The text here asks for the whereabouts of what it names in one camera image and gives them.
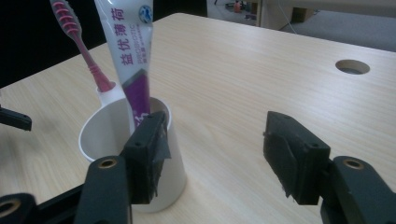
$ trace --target wooden table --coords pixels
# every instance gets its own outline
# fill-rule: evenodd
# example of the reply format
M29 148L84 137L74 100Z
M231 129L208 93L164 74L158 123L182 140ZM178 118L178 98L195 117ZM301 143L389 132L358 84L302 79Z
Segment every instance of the wooden table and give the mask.
M92 55L117 79L107 45ZM341 72L344 59L370 72ZM268 110L299 120L331 158L371 163L395 191L395 62L392 52L226 21L156 21L150 91L173 109L188 183L172 206L134 212L134 223L320 223L319 206L287 199L262 155ZM0 195L42 203L84 181L78 134L99 108L94 89L80 56L2 89L2 106L34 123L31 132L0 128Z

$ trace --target pink toothbrush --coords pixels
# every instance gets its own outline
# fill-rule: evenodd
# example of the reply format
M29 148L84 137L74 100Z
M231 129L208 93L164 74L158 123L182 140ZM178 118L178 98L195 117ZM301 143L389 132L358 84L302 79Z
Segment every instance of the pink toothbrush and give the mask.
M93 78L100 92L106 92L113 89L115 83L108 80L105 74L102 73L99 66L93 60L91 54L85 47L81 38L81 26L79 25L78 18L73 9L65 0L49 0L52 6L53 14L61 25L64 33L72 38L81 52L82 57L90 68Z

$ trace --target toothpaste tube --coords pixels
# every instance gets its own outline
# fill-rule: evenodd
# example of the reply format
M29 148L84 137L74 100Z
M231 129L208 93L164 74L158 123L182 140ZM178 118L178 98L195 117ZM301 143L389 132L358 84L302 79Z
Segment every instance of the toothpaste tube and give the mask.
M120 84L132 108L134 130L149 114L152 0L94 0Z

